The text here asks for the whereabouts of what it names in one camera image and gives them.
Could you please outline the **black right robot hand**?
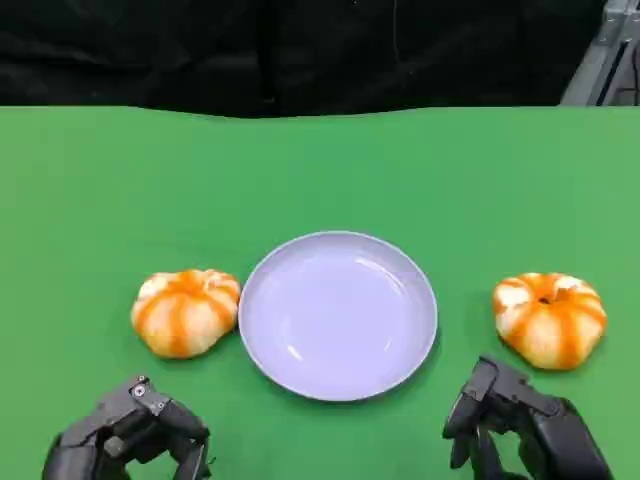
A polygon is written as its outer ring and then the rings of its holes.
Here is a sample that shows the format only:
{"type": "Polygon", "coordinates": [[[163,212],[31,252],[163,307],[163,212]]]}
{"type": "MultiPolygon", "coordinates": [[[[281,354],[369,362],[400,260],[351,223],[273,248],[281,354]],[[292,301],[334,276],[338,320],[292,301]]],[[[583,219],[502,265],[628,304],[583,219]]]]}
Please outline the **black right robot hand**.
{"type": "Polygon", "coordinates": [[[613,477],[585,420],[566,398],[544,394],[528,376],[482,355],[462,386],[442,436],[453,442],[450,468],[471,463],[475,479],[522,479],[506,470],[491,434],[519,437],[528,479],[613,477]]]}

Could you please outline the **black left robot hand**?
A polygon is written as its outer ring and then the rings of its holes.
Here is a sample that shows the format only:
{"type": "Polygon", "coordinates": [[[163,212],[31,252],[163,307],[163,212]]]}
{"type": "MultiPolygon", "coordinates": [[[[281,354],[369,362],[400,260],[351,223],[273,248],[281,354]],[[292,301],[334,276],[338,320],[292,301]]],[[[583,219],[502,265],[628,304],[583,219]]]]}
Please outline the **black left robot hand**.
{"type": "Polygon", "coordinates": [[[42,477],[128,479],[130,462],[146,464],[169,453],[177,462],[175,479],[209,479],[209,438],[200,417],[138,375],[54,438],[42,477]]]}

